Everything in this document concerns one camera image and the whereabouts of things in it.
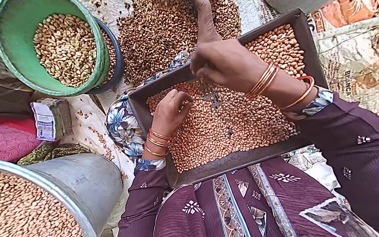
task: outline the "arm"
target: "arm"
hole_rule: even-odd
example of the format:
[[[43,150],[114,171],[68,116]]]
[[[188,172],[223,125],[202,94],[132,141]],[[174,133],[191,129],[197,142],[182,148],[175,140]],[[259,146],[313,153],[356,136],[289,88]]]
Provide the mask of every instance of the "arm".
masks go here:
[[[236,40],[200,44],[191,63],[197,77],[245,93],[259,81],[266,67]],[[307,87],[279,71],[263,95],[282,108],[300,98]],[[333,167],[342,186],[339,192],[348,198],[355,213],[379,231],[379,117],[359,108],[358,103],[340,99],[337,93],[330,95],[331,99],[324,101],[325,107],[309,107],[312,101],[324,100],[323,94],[314,88],[282,113],[301,119],[297,123],[302,134],[322,150]]]
[[[189,102],[182,107],[184,100]],[[156,107],[152,130],[162,136],[171,137],[187,116],[193,105],[192,101],[187,93],[171,90]],[[159,137],[154,140],[168,143],[168,140]],[[155,154],[166,154],[166,152],[166,147],[156,145],[147,139],[142,159],[137,160],[135,178],[129,188],[130,196],[125,205],[125,212],[118,223],[119,237],[153,235],[157,211],[165,190],[166,176],[164,156]]]
[[[379,116],[333,95],[332,103],[297,124],[332,166],[337,192],[379,232]]]
[[[125,212],[118,223],[119,237],[153,235],[156,214],[165,190],[165,159],[138,159]]]

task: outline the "blue floral cloth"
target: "blue floral cloth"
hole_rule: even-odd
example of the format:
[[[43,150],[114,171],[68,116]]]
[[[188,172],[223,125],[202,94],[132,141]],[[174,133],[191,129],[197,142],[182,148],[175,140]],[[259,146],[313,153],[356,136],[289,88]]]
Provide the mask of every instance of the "blue floral cloth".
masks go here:
[[[190,55],[185,50],[181,51],[172,60],[167,70],[156,73],[155,76],[148,78],[144,84],[149,84],[189,62],[191,62]],[[112,103],[106,115],[105,126],[109,137],[112,138],[115,144],[123,148],[124,153],[129,158],[135,161],[136,158],[143,155],[144,139],[143,133],[128,103],[128,98],[128,95],[125,94]]]
[[[324,109],[327,105],[333,103],[333,92],[328,89],[324,89],[320,86],[318,88],[318,96],[313,100],[309,105],[302,110],[302,113],[307,114],[308,116],[314,115],[317,112]]]
[[[166,166],[166,160],[156,160],[156,161],[149,161],[145,159],[137,159],[136,161],[136,170],[160,170],[163,169]]]

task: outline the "orange bangle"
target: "orange bangle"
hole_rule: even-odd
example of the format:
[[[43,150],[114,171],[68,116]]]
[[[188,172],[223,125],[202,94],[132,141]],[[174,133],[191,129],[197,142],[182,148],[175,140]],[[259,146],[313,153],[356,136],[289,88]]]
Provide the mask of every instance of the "orange bangle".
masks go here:
[[[271,74],[273,74],[273,71],[276,70],[276,66],[271,61],[269,62],[269,64],[270,64],[269,70],[264,73],[265,74],[264,80],[261,82],[261,85],[255,91],[253,91],[252,93],[253,96],[251,99],[254,99],[260,95],[259,91],[262,91],[263,86],[270,79],[270,76]]]
[[[264,87],[264,88],[258,93],[258,95],[263,94],[263,92],[265,92],[265,90],[270,86],[271,82],[272,82],[272,81],[274,80],[274,78],[276,77],[277,72],[279,71],[279,67],[276,66],[276,65],[275,65],[275,67],[276,67],[276,70],[274,71],[274,73],[272,73],[272,75],[271,75],[269,81],[267,82],[266,86],[265,86],[265,87]]]
[[[167,146],[170,146],[172,144],[171,140],[168,140],[167,143],[161,143],[159,141],[156,141],[155,139],[153,139],[151,136],[150,136],[150,132],[149,134],[147,134],[147,138],[155,145],[158,145],[158,146],[162,146],[162,147],[167,147]]]
[[[263,75],[261,75],[261,78],[258,80],[258,82],[255,84],[255,86],[250,90],[250,92],[248,92],[247,94],[245,94],[245,97],[248,98],[248,99],[253,99],[255,98],[255,91],[258,90],[259,87],[261,87],[261,85],[264,83],[264,81],[267,79],[266,77],[266,74],[268,73],[268,71],[271,69],[272,67],[272,63],[271,61],[268,62],[268,67],[266,69],[266,71],[264,71]]]
[[[290,107],[296,105],[297,103],[299,103],[299,102],[302,101],[303,99],[305,99],[305,97],[307,97],[307,95],[309,94],[309,92],[310,92],[310,91],[313,89],[313,87],[314,87],[314,83],[315,83],[314,78],[311,77],[311,76],[302,76],[302,77],[298,77],[297,79],[303,81],[303,80],[306,79],[306,78],[309,79],[309,87],[308,87],[307,91],[306,91],[306,92],[305,92],[305,93],[304,93],[299,99],[297,99],[295,102],[293,102],[292,104],[290,104],[290,105],[288,105],[288,106],[286,106],[286,107],[284,107],[284,108],[280,108],[281,110],[286,110],[286,109],[288,109],[288,108],[290,108]]]
[[[153,135],[155,135],[156,137],[159,137],[161,139],[165,139],[165,140],[172,140],[172,137],[166,137],[166,136],[163,136],[155,131],[153,131],[152,129],[149,129],[149,132],[150,133],[153,133]]]
[[[155,156],[161,156],[161,157],[165,157],[167,154],[169,154],[169,151],[166,152],[166,154],[159,154],[159,153],[155,153],[153,151],[151,151],[148,147],[147,147],[147,144],[144,143],[144,148],[150,152],[151,154],[155,155]]]

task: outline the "rectangular tray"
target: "rectangular tray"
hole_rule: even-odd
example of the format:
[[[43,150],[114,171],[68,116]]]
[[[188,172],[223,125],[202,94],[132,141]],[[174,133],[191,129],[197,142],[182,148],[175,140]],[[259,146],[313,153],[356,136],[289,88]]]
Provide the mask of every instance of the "rectangular tray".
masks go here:
[[[274,28],[283,25],[291,24],[299,47],[304,51],[305,73],[314,77],[316,84],[325,88],[323,69],[320,65],[314,41],[309,31],[307,18],[300,10],[293,10],[283,16],[280,16],[265,25],[262,25],[255,30],[252,30],[238,38],[241,44],[246,44],[257,39]],[[171,87],[174,84],[183,81],[193,81],[195,77],[191,73],[190,65],[186,64],[179,69],[166,74],[165,76],[147,84],[139,89],[136,89],[129,95],[129,104],[134,111],[134,115],[141,126],[145,135],[152,125],[153,117],[150,114],[149,105],[146,104],[146,99],[160,91]],[[222,175],[231,170],[238,170],[275,158],[279,155],[294,151],[296,149],[310,145],[311,143],[303,138],[302,135],[294,136],[284,142],[278,142],[268,147],[259,147],[249,151],[238,151],[229,154],[222,159],[216,159],[213,162],[201,165],[195,169],[188,170],[179,174],[176,170],[171,155],[166,157],[166,180],[172,188],[176,188],[186,183],[198,183],[218,175]]]

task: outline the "person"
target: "person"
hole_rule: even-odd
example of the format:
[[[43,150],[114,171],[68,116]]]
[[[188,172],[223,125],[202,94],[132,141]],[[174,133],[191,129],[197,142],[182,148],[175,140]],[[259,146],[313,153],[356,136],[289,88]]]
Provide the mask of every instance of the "person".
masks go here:
[[[221,40],[208,1],[195,2],[197,50],[191,70],[237,92],[249,93],[267,63],[237,40]],[[278,71],[264,95],[284,108],[305,94],[308,83]],[[152,131],[167,143],[193,105],[171,90],[158,104]],[[352,211],[302,170],[274,158],[211,180],[173,190],[163,201],[166,147],[147,140],[129,188],[119,237],[377,237],[379,236],[379,116],[314,86],[285,110],[302,134],[322,151]]]

